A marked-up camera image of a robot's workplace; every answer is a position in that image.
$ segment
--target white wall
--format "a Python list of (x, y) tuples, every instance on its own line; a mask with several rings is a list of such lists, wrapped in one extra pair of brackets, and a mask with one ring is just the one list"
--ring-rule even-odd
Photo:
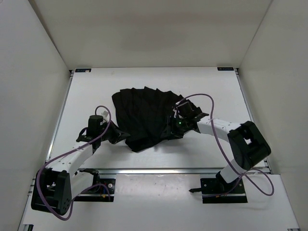
[(274, 0), (240, 67), (302, 230), (308, 230), (308, 1)]
[(239, 67), (270, 0), (30, 0), (63, 60)]
[(27, 0), (0, 0), (0, 230), (15, 231), (69, 72)]

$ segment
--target purple cable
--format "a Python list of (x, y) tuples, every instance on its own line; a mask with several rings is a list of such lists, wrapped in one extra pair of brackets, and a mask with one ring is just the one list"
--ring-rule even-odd
[[(39, 194), (39, 196), (40, 196), (40, 198), (41, 198), (43, 204), (47, 207), (47, 209), (48, 209), (52, 214), (54, 214), (58, 219), (60, 219), (60, 220), (68, 220), (68, 219), (71, 217), (72, 211), (73, 211), (73, 202), (74, 202), (74, 199), (72, 199), (71, 208), (70, 208), (70, 212), (69, 212), (68, 217), (64, 218), (64, 217), (60, 216), (59, 214), (57, 214), (56, 211), (54, 211), (54, 209), (48, 204), (47, 200), (45, 199), (45, 197), (44, 197), (44, 195), (43, 195), (43, 192), (42, 192), (42, 190), (41, 190), (41, 188), (40, 188), (40, 184), (39, 184), (40, 176), (41, 176), (42, 171), (44, 170), (44, 168), (45, 168), (47, 165), (49, 165), (50, 163), (52, 163), (52, 162), (54, 162), (55, 160), (60, 159), (60, 158), (62, 158), (62, 157), (64, 157), (64, 156), (70, 155), (70, 154), (76, 152), (77, 150), (80, 150), (80, 149), (83, 149), (83, 148), (89, 146), (89, 145), (92, 144), (93, 142), (95, 142), (95, 141), (97, 141), (98, 139), (100, 139), (100, 138), (106, 133), (106, 131), (108, 130), (108, 128), (109, 128), (109, 126), (110, 126), (110, 123), (111, 123), (111, 113), (110, 113), (110, 111), (109, 111), (109, 109), (108, 109), (107, 107), (102, 106), (102, 105), (98, 106), (98, 107), (95, 109), (95, 113), (96, 113), (97, 109), (100, 108), (100, 107), (106, 109), (107, 112), (108, 112), (108, 114), (109, 114), (109, 121), (108, 121), (107, 127), (106, 127), (106, 129), (104, 130), (104, 132), (103, 132), (101, 135), (99, 135), (98, 137), (96, 137), (95, 139), (91, 140), (90, 142), (85, 143), (85, 144), (81, 145), (81, 146), (78, 147), (78, 148), (75, 148), (75, 149), (73, 149), (73, 150), (71, 150), (71, 151), (69, 151), (69, 152), (67, 152), (67, 153), (64, 153), (64, 154), (62, 154), (62, 155), (60, 155), (60, 156), (57, 156), (56, 158), (51, 159), (49, 162), (46, 162), (46, 163), (40, 168), (40, 170), (38, 171), (38, 175), (37, 175), (37, 179), (36, 179), (38, 194)], [(94, 188), (94, 187), (96, 187), (96, 186), (99, 186), (99, 185), (105, 187), (105, 189), (107, 190), (107, 193), (108, 193), (108, 197), (109, 197), (109, 199), (110, 199), (109, 190), (108, 190), (108, 188), (107, 188), (105, 185), (103, 185), (103, 184), (92, 185), (92, 186), (86, 188), (84, 191), (87, 191), (87, 190), (92, 189), (92, 188)]]
[(214, 134), (216, 143), (217, 143), (217, 145), (218, 145), (218, 147), (219, 147), (219, 149), (220, 149), (220, 151), (221, 151), (223, 157), (226, 159), (228, 165), (230, 165), (230, 167), (232, 168), (232, 170), (233, 170), (237, 175), (240, 176), (239, 179), (237, 180), (237, 182), (235, 183), (234, 187), (233, 187), (231, 190), (229, 190), (228, 192), (226, 192), (226, 193), (221, 193), (221, 194), (215, 194), (215, 195), (209, 195), (209, 196), (206, 196), (206, 197), (227, 195), (228, 193), (230, 193), (232, 190), (235, 189), (235, 187), (239, 184), (239, 182), (240, 182), (240, 180), (241, 180), (241, 178), (242, 178), (243, 176), (245, 176), (245, 177), (246, 177), (246, 178), (247, 178), (247, 179), (248, 179), (248, 180), (260, 191), (260, 192), (261, 192), (261, 193), (263, 193), (263, 194), (266, 195), (266, 196), (272, 196), (272, 195), (274, 194), (274, 192), (275, 192), (274, 185), (273, 185), (273, 182), (271, 181), (271, 179), (268, 177), (268, 175), (265, 174), (265, 172), (263, 172), (262, 170), (257, 169), (257, 168), (254, 169), (254, 170), (256, 170), (256, 171), (261, 172), (261, 173), (269, 180), (270, 185), (271, 185), (271, 188), (272, 188), (272, 192), (271, 192), (271, 193), (266, 193), (266, 192), (264, 192), (259, 186), (257, 186), (257, 184), (254, 183), (253, 180), (252, 180), (249, 176), (247, 176), (247, 172), (248, 172), (248, 171), (247, 171), (246, 173), (244, 173), (244, 174), (241, 174), (241, 173), (239, 173), (239, 172), (234, 168), (234, 166), (231, 164), (230, 160), (228, 159), (227, 155), (225, 154), (225, 152), (224, 152), (224, 150), (223, 150), (223, 148), (222, 148), (222, 146), (221, 146), (221, 144), (220, 144), (220, 141), (219, 141), (219, 139), (218, 139), (218, 135), (217, 135), (217, 133), (216, 133), (216, 129), (215, 129), (215, 126), (214, 126), (214, 121), (213, 121), (214, 99), (213, 99), (212, 96), (210, 96), (210, 95), (208, 95), (208, 94), (204, 94), (204, 93), (193, 94), (193, 95), (189, 95), (189, 96), (187, 96), (187, 97), (181, 99), (178, 103), (180, 103), (180, 102), (182, 102), (182, 101), (184, 101), (184, 100), (186, 100), (186, 99), (188, 99), (188, 98), (190, 98), (190, 97), (192, 97), (192, 96), (198, 96), (198, 95), (207, 96), (208, 98), (211, 99), (211, 101), (212, 101), (212, 109), (211, 109), (211, 113), (210, 113), (210, 120), (211, 120), (212, 130), (213, 130), (213, 134)]

